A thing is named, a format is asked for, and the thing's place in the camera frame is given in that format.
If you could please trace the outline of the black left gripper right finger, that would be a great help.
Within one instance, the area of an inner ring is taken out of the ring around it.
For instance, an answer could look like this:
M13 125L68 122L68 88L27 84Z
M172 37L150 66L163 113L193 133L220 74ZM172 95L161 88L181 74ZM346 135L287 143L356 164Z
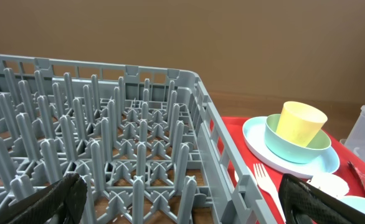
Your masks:
M365 223L365 213L291 174L283 174L278 197L287 224Z

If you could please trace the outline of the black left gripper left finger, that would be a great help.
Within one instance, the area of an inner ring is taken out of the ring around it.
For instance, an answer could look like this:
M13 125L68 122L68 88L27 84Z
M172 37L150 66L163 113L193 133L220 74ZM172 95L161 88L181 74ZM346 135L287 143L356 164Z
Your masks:
M0 210L1 223L79 223L87 201L87 183L68 174L56 183Z

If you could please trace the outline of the white plastic fork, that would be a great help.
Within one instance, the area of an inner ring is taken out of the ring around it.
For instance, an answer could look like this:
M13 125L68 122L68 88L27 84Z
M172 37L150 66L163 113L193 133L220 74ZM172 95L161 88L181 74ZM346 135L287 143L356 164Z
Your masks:
M277 188L272 182L265 166L262 163L254 164L254 176L256 178L258 186L271 196L272 200L277 206L278 212L281 215L283 222L286 223L287 220L278 196Z

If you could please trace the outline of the yellow plastic cup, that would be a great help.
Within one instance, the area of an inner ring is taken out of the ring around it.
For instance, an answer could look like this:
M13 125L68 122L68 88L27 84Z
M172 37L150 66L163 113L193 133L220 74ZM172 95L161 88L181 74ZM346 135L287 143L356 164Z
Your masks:
M327 122L321 110L298 101L286 101L276 133L286 141L306 147Z

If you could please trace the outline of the light blue plate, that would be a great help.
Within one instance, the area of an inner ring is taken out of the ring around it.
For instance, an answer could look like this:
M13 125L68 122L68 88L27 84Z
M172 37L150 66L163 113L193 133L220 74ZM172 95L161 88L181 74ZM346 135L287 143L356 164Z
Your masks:
M247 147L261 162L281 173L293 174L303 179L310 179L318 173L334 173L338 170L340 161L332 146L315 160L306 164L294 163L278 157L265 145L267 117L250 118L242 126Z

